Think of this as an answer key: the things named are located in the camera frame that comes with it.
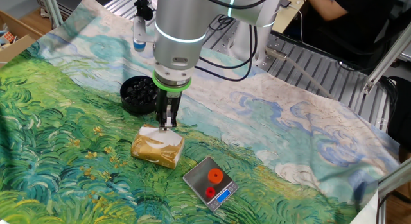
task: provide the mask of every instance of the black container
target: black container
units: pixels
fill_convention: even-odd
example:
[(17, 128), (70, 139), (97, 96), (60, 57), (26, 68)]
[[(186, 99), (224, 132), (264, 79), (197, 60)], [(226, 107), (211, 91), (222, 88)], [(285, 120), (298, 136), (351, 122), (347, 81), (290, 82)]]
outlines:
[(158, 88), (148, 76), (135, 76), (126, 80), (121, 88), (121, 102), (127, 112), (145, 115), (155, 111)]

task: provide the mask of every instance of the person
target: person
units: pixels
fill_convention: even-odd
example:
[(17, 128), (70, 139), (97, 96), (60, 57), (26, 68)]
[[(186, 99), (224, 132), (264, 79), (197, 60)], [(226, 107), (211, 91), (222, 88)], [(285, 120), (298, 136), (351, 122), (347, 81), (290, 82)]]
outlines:
[(320, 28), (365, 51), (384, 27), (395, 0), (308, 0), (311, 8), (303, 22), (303, 41), (348, 60), (350, 53)]

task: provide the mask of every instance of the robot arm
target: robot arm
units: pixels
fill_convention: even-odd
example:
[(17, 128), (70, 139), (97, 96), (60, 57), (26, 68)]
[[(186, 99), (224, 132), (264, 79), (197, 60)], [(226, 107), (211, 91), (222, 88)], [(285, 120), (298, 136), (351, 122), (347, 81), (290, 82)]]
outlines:
[[(259, 0), (219, 1), (246, 5)], [(156, 113), (160, 128), (168, 129), (177, 125), (176, 116), (182, 91), (191, 83), (210, 22), (218, 14), (225, 14), (248, 24), (264, 27), (273, 23), (278, 4), (279, 0), (266, 0), (255, 7), (237, 10), (209, 0), (158, 0), (153, 40), (156, 59), (153, 81), (159, 87)], [(151, 41), (145, 31), (142, 31), (145, 30), (143, 21), (139, 17), (134, 21), (134, 46), (140, 49), (145, 42)]]

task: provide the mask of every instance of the black shirt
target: black shirt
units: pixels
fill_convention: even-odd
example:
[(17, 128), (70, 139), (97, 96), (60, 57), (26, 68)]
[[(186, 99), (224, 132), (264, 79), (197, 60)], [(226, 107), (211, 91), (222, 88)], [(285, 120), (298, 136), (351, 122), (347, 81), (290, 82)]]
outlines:
[(341, 38), (363, 49), (374, 43), (395, 0), (335, 0), (348, 14), (326, 24)]

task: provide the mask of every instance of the kitchen scale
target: kitchen scale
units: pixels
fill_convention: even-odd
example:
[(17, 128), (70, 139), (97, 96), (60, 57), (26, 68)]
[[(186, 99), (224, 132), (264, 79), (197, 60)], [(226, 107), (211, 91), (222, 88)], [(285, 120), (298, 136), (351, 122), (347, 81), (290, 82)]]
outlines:
[(183, 180), (211, 211), (217, 210), (238, 189), (238, 185), (211, 157), (186, 173)]

